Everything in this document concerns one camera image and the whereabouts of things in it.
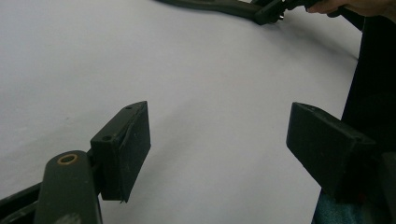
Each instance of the black clamp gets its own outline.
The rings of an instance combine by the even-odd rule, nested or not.
[[[285,10],[312,7],[319,0],[157,0],[178,7],[218,11],[255,21],[259,25],[283,20]]]

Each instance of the dark clothing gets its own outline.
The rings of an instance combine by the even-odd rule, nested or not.
[[[385,151],[396,151],[396,24],[383,17],[366,18],[362,31],[358,66],[342,121],[374,139],[374,158],[379,158]],[[366,204],[382,209],[386,202],[378,197],[381,188],[372,168],[372,185],[365,186]],[[363,216],[361,204],[339,204],[321,193],[312,223],[361,224]]]

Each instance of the human hand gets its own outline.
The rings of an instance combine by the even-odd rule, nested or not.
[[[344,7],[365,17],[384,16],[396,23],[396,0],[322,0],[307,11],[329,14]]]

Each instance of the white surface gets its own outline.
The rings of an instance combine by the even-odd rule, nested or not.
[[[292,102],[340,118],[361,34],[152,0],[0,2],[0,198],[148,101],[152,148],[105,223],[310,223],[319,186],[287,149]]]

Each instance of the bolt hole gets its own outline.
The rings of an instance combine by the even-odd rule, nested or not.
[[[74,163],[77,160],[77,158],[78,158],[78,156],[76,154],[67,154],[67,155],[59,158],[58,164],[69,165],[71,163]]]
[[[111,136],[110,135],[105,136],[105,137],[102,138],[102,140],[109,141],[109,140],[111,140]]]

